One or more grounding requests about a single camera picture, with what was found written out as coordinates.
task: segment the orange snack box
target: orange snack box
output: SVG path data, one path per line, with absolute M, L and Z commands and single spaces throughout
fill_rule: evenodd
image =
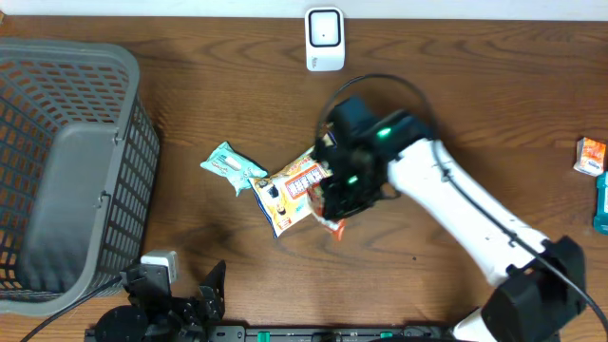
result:
M 577 143 L 577 162 L 574 169 L 591 176 L 599 176 L 604 172 L 604 155 L 606 145 L 601 142 L 582 138 Z

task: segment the white device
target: white device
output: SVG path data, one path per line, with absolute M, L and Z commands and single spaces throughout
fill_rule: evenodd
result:
M 511 232 L 516 233 L 536 252 L 542 253 L 542 242 L 548 237 L 522 222 L 490 196 L 452 159 L 439 141 L 419 140 L 399 154 L 398 161 L 389 163 L 389 182 L 439 221 L 471 255 L 480 267 L 487 282 L 497 287 L 508 279 L 509 265 L 521 268 L 534 259 L 477 210 L 448 182 L 443 180 L 442 169 L 433 154 L 436 143 L 437 158 L 460 187 L 493 218 Z M 464 341 L 495 342 L 481 316 L 481 309 L 469 315 L 452 331 L 456 339 Z
M 306 25 L 306 67 L 310 71 L 336 71 L 344 66 L 344 15 L 334 7 L 309 9 Z
M 169 274 L 169 284 L 178 280 L 178 254 L 175 251 L 152 251 L 142 256 L 140 262 L 146 265 L 166 267 Z

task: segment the green led light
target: green led light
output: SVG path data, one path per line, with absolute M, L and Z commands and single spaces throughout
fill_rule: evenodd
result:
M 378 138 L 386 138 L 390 134 L 390 127 L 382 128 L 378 131 Z

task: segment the cable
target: cable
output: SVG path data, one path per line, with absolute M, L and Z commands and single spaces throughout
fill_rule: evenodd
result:
M 79 305 L 83 304 L 84 302 L 88 301 L 90 298 L 92 298 L 95 295 L 99 294 L 101 291 L 106 290 L 106 289 L 112 287 L 112 285 L 119 283 L 120 281 L 121 281 L 121 278 L 119 276 L 117 276 L 117 277 L 112 278 L 111 280 L 107 281 L 105 284 L 100 285 L 95 290 L 91 291 L 90 293 L 88 293 L 86 295 L 83 295 L 82 297 L 80 297 L 75 302 L 73 302 L 70 305 L 68 305 L 65 308 L 63 308 L 61 311 L 59 311 L 56 314 L 52 315 L 51 317 L 45 319 L 36 328 L 34 328 L 31 332 L 29 332 L 28 335 L 26 335 L 26 337 L 24 337 L 21 340 L 21 342 L 29 341 L 35 334 L 39 333 L 42 329 L 44 329 L 47 325 L 49 325 L 50 323 L 52 323 L 57 318 L 61 317 L 62 315 L 64 315 L 68 311 L 70 311 L 70 310 L 78 307 Z
M 438 137 L 439 124 L 438 124 L 437 116 L 435 115 L 435 113 L 432 109 L 432 106 L 430 105 L 430 102 L 428 101 L 425 93 L 419 87 L 417 87 L 415 84 L 413 84 L 412 82 L 410 82 L 404 78 L 401 78 L 399 76 L 390 75 L 390 74 L 381 74 L 381 73 L 372 73 L 372 74 L 358 76 L 353 79 L 350 79 L 348 82 L 343 84 L 340 88 L 338 88 L 338 90 L 336 90 L 334 92 L 334 94 L 331 96 L 331 98 L 325 103 L 325 105 L 321 111 L 321 114 L 319 116 L 317 125 L 316 125 L 315 139 L 319 138 L 320 130 L 323 126 L 323 123 L 327 119 L 327 116 L 329 115 L 329 109 L 332 106 L 335 99 L 337 98 L 337 96 L 342 91 L 344 91 L 346 88 L 348 88 L 349 86 L 351 86 L 357 82 L 367 80 L 367 79 L 372 79 L 372 78 L 393 80 L 393 81 L 399 83 L 400 85 L 406 87 L 407 89 L 413 91 L 420 98 L 420 100 L 423 103 L 426 113 L 430 117 L 429 119 L 430 119 L 430 126 L 431 126 L 431 135 L 432 135 L 431 152 L 433 154 L 433 159 L 435 160 L 435 162 L 437 162 L 437 165 L 439 166 L 439 168 L 441 170 L 442 179 L 444 181 L 448 181 L 454 187 L 454 189 L 459 194 L 461 194 L 461 196 L 463 196 L 473 207 L 475 207 L 475 209 L 477 209 L 480 213 L 482 213 L 482 215 L 484 215 L 488 220 L 490 220 L 492 223 L 494 223 L 494 225 L 496 225 L 496 227 L 498 227 L 498 229 L 500 229 L 505 235 L 507 235 L 513 242 L 519 244 L 527 253 L 532 255 L 532 257 L 534 257 L 544 267 L 546 267 L 547 270 L 549 270 L 552 274 L 554 274 L 557 278 L 559 278 L 563 283 L 565 283 L 567 286 L 569 286 L 571 289 L 573 289 L 577 294 L 579 294 L 582 297 L 582 299 L 587 303 L 587 305 L 589 305 L 589 307 L 598 316 L 599 321 L 601 322 L 601 325 L 602 325 L 604 331 L 606 332 L 606 338 L 608 340 L 608 319 L 606 318 L 606 315 L 601 310 L 601 308 L 596 303 L 596 301 L 588 293 L 586 293 L 583 289 L 581 289 L 577 284 L 575 284 L 572 280 L 570 280 L 570 278 L 568 278 L 564 273 L 562 273 L 560 270 L 558 270 L 549 261 L 547 261 L 544 257 L 542 257 L 537 251 L 535 251 L 532 247 L 530 247 L 530 245 L 525 243 L 525 241 L 521 240 L 517 236 L 516 233 L 511 232 L 502 223 L 500 223 L 496 218 L 494 218 L 492 215 L 490 215 L 488 212 L 486 212 L 486 210 L 479 203 L 477 203 L 474 199 L 472 199 L 465 192 L 465 190 L 463 190 L 458 185 L 458 183 L 456 181 L 454 181 L 454 179 L 450 175 L 449 169 L 447 169 L 446 166 L 444 165 L 444 163 L 441 161 L 441 159 L 439 158 L 439 154 L 437 152 L 437 144 L 440 142 L 439 137 Z

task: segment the teal package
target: teal package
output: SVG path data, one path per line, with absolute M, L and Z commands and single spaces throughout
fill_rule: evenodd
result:
M 608 184 L 606 173 L 598 177 L 598 212 L 593 219 L 593 227 L 600 233 L 608 235 Z
M 251 189 L 250 178 L 262 178 L 268 172 L 235 152 L 228 142 L 222 142 L 200 167 L 225 177 L 237 190 Z

